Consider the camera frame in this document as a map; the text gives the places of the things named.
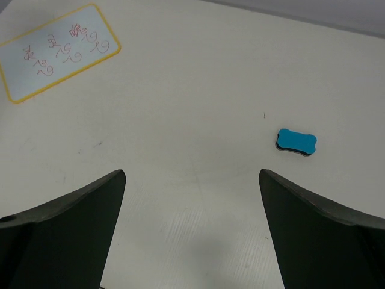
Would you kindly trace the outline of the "blue whiteboard eraser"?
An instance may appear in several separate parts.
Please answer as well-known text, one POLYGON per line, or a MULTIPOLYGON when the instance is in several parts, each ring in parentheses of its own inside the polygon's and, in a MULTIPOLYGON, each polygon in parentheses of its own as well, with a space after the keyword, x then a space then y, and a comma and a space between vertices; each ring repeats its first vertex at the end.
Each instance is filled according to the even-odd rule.
POLYGON ((283 151, 298 152, 310 156, 316 152, 317 138, 312 134, 304 134, 290 129, 280 129, 276 146, 283 151))

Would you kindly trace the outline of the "yellow framed whiteboard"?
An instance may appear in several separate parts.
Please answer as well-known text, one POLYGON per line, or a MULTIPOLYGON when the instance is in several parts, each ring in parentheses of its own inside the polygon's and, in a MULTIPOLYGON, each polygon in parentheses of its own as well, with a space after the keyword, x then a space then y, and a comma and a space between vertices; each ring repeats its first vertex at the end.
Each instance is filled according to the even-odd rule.
POLYGON ((117 55, 121 44, 90 3, 1 43, 1 79, 19 104, 117 55))

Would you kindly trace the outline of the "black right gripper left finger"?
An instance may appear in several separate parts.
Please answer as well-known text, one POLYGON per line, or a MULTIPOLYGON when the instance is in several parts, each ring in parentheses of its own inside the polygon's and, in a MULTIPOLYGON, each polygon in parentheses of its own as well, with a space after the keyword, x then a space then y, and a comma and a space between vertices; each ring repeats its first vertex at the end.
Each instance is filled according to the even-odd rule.
POLYGON ((99 288, 124 191, 115 170, 1 218, 1 288, 99 288))

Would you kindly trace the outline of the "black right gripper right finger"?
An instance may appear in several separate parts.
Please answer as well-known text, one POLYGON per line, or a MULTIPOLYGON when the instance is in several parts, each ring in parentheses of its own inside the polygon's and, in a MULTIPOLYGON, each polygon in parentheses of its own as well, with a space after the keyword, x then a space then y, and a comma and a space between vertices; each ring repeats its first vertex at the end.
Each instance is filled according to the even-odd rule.
POLYGON ((285 288, 384 288, 384 219, 259 174, 285 288))

